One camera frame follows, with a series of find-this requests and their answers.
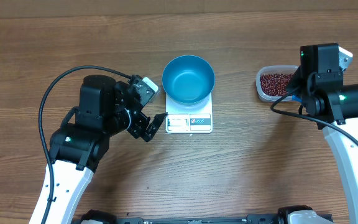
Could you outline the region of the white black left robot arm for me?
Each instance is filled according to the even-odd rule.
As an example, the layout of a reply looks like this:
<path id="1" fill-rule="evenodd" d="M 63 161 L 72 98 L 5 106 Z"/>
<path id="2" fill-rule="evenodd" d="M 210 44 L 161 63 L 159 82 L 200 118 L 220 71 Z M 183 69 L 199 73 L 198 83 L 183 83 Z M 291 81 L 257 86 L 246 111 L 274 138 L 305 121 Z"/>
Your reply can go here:
<path id="1" fill-rule="evenodd" d="M 97 166 L 109 149 L 109 139 L 122 131 L 149 142 L 166 114 L 150 118 L 142 108 L 159 92 L 149 78 L 132 76 L 117 82 L 104 75 L 84 77 L 80 103 L 50 138 L 44 186 L 31 223 L 71 223 L 77 205 Z"/>

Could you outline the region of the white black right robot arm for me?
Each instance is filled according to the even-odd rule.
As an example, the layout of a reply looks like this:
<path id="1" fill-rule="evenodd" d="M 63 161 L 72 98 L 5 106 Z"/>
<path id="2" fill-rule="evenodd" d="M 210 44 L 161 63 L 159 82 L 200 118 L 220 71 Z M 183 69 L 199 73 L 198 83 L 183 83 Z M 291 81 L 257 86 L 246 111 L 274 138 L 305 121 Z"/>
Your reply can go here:
<path id="1" fill-rule="evenodd" d="M 341 177 L 350 223 L 358 223 L 358 84 L 344 84 L 352 54 L 337 43 L 300 48 L 287 90 L 300 99 L 328 142 Z"/>

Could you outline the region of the blue plastic scoop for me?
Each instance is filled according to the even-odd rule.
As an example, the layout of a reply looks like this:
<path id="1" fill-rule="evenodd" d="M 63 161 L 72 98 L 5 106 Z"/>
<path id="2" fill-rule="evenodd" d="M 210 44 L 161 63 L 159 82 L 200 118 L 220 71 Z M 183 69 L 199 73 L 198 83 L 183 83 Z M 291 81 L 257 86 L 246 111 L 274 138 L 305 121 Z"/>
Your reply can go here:
<path id="1" fill-rule="evenodd" d="M 295 95 L 293 95 L 293 96 L 291 97 L 291 100 L 292 100 L 292 101 L 297 101 L 297 102 L 299 102 L 299 103 L 302 103 L 301 98 L 299 98 L 299 97 L 297 97 L 297 96 L 295 96 Z"/>

